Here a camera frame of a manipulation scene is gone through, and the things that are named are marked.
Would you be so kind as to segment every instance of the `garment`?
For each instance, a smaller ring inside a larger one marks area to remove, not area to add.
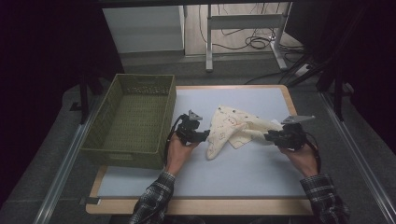
[[[134,207],[130,223],[185,223],[204,224],[195,216],[165,218],[166,206],[173,195],[175,177],[162,172],[140,197]],[[329,175],[315,175],[301,180],[303,189],[312,205],[318,223],[349,223],[349,208],[336,193]]]

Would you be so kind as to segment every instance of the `basket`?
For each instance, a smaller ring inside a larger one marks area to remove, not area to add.
[[[117,74],[80,151],[98,165],[163,168],[175,76]]]

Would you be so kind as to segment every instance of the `white cloth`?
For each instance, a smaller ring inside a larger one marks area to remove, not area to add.
[[[259,119],[245,111],[220,105],[210,124],[206,156],[209,160],[215,159],[227,141],[235,149],[254,138],[265,141],[264,134],[268,130],[280,131],[282,125],[277,121]]]

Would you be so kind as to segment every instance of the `plaid sleeve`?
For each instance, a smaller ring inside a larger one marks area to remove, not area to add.
[[[337,194],[329,175],[315,175],[301,180],[319,223],[349,223],[350,211]]]
[[[175,177],[162,172],[134,206],[134,213],[129,223],[162,223],[166,207],[172,198]]]

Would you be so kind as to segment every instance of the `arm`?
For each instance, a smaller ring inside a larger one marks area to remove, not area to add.
[[[349,208],[337,194],[330,176],[318,173],[313,150],[317,149],[312,149],[307,144],[297,151],[280,148],[280,151],[304,175],[305,179],[301,180],[301,184],[311,202],[318,223],[349,223]]]
[[[172,198],[175,177],[192,150],[199,143],[184,146],[174,134],[170,140],[164,172],[154,181],[134,206],[134,213],[129,223],[162,223],[169,201]]]

